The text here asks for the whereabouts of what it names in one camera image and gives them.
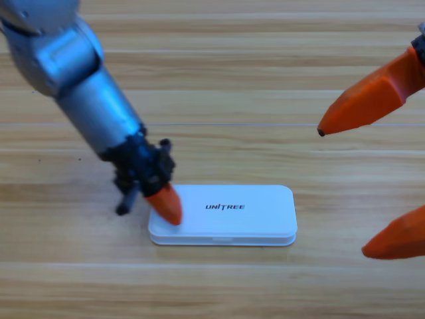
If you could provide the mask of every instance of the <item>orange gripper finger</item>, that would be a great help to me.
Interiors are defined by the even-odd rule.
[[[317,131],[324,136],[372,124],[424,87],[425,66],[410,46],[404,54],[344,91],[330,105]]]
[[[159,216],[170,224],[180,225],[182,220],[182,208],[180,197],[174,187],[168,183],[155,195],[145,197],[147,202],[156,210]]]
[[[425,206],[392,221],[362,252],[372,259],[387,260],[425,256]]]

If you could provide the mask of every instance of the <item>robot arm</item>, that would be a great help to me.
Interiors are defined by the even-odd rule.
[[[327,136],[369,125],[403,106],[425,88],[425,23],[407,50],[348,88],[330,105],[317,131]],[[425,206],[392,221],[363,248],[373,259],[425,256]]]
[[[0,21],[15,66],[51,97],[102,161],[116,169],[123,193],[117,213],[140,191],[168,222],[181,222],[172,188],[171,142],[151,145],[147,130],[104,65],[94,31],[78,15],[79,0],[0,0]]]

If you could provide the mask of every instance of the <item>wooden surface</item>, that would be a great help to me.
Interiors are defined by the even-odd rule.
[[[112,169],[0,41],[0,318],[423,318],[425,260],[361,247],[425,204],[425,93],[320,138],[342,90],[401,54],[423,0],[85,0],[112,74],[175,144],[176,183],[295,194],[287,248],[158,247]]]

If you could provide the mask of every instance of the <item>white plastic case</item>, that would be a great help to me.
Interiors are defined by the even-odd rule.
[[[288,246],[298,230],[292,191],[282,185],[174,185],[183,220],[171,225],[154,209],[158,245]]]

